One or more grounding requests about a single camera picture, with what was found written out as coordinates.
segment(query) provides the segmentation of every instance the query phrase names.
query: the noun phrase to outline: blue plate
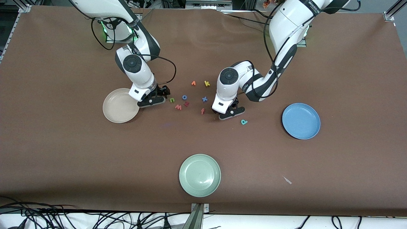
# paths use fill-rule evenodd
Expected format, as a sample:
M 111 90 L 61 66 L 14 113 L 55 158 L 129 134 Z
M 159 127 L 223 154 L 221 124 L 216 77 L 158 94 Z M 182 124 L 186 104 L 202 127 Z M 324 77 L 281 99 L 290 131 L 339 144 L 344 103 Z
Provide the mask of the blue plate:
M 291 136 L 305 140 L 317 135 L 321 120 L 312 107 L 304 103 L 294 103 L 284 110 L 282 124 Z

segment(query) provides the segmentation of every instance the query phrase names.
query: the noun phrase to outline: beige plate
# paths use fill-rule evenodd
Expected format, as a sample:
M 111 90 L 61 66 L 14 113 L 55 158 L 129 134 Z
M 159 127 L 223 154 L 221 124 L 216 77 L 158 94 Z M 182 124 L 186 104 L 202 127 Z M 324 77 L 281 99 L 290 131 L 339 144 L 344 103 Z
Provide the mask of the beige plate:
M 114 123 L 125 123 L 136 116 L 140 107 L 129 95 L 130 89 L 120 88 L 112 91 L 103 102 L 103 114 Z

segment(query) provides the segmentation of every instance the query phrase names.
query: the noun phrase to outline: brown tabletop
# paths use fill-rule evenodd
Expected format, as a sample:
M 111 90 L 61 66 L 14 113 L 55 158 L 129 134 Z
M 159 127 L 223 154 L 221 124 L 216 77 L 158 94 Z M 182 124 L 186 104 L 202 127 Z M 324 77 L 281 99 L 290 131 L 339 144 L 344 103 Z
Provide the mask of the brown tabletop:
M 115 124 L 102 104 L 131 86 L 114 61 L 122 44 L 104 50 L 73 7 L 22 14 L 0 64 L 1 195 L 86 209 L 180 212 L 199 202 L 217 213 L 407 216 L 407 61 L 381 14 L 319 15 L 277 92 L 261 103 L 239 96 L 246 113 L 226 121 L 210 110 L 217 77 L 245 59 L 268 71 L 261 26 L 214 10 L 154 10 L 143 24 L 177 65 L 175 103 Z M 149 66 L 158 81 L 173 74 L 165 61 Z M 182 95 L 190 105 L 176 110 Z M 282 126 L 296 102 L 321 118 L 313 139 Z M 205 198 L 178 181 L 199 153 L 222 172 Z

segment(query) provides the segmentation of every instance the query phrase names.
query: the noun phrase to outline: black circular joint cap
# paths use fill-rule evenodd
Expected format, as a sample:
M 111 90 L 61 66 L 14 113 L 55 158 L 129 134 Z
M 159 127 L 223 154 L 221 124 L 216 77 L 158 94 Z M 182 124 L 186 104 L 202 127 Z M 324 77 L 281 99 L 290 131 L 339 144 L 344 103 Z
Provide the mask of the black circular joint cap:
M 123 60 L 123 68 L 131 73 L 138 73 L 141 70 L 142 61 L 137 55 L 128 55 Z
M 221 72 L 220 81 L 222 84 L 230 85 L 236 83 L 239 79 L 239 74 L 234 68 L 225 68 Z

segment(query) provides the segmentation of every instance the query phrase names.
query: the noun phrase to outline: robotic arm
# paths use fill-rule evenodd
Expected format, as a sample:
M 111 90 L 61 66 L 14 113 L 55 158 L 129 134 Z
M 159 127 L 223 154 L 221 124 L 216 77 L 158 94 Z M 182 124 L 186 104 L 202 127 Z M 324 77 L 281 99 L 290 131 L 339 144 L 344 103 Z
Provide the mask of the robotic arm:
M 260 102 L 269 95 L 277 77 L 285 71 L 297 52 L 297 43 L 303 38 L 308 25 L 325 7 L 344 7 L 350 0 L 287 0 L 270 21 L 269 34 L 276 53 L 274 65 L 265 76 L 252 68 L 250 61 L 233 64 L 221 71 L 212 109 L 224 120 L 243 114 L 237 107 L 237 90 L 250 101 Z
M 158 57 L 160 46 L 146 30 L 124 0 L 69 0 L 82 14 L 90 18 L 120 19 L 127 23 L 137 40 L 116 51 L 115 61 L 120 70 L 133 82 L 129 95 L 138 101 L 139 107 L 165 102 L 170 94 L 167 86 L 160 88 L 147 62 Z

